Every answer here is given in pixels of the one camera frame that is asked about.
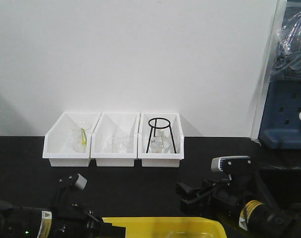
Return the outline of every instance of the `label sticker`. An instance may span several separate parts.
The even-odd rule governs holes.
[[[239,227],[247,231],[247,224],[250,218],[250,215],[255,210],[256,207],[263,204],[260,201],[257,200],[251,200],[249,201],[245,207],[241,210],[240,217],[239,217]]]
[[[52,223],[52,212],[42,211],[41,225],[37,238],[48,238]]]

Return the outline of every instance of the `yellow plastic bin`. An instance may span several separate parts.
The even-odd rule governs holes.
[[[226,238],[222,225],[201,217],[107,217],[126,238]]]

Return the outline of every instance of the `plastic bag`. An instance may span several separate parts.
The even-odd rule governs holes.
[[[287,18],[277,35],[279,46],[271,81],[301,81],[301,11]]]

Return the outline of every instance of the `black countertop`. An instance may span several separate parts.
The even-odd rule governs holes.
[[[249,138],[186,137],[179,168],[51,167],[42,159],[43,137],[0,137],[0,199],[14,205],[48,207],[60,178],[80,173],[88,183],[72,194],[102,217],[184,216],[176,183],[200,187],[203,179],[226,176],[210,170],[214,157],[249,155],[277,203],[286,208],[301,202],[301,150],[270,150]],[[229,238],[243,237],[224,224]]]

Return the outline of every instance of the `white wall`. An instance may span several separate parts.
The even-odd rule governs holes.
[[[0,0],[0,135],[63,111],[180,112],[250,136],[277,0]]]

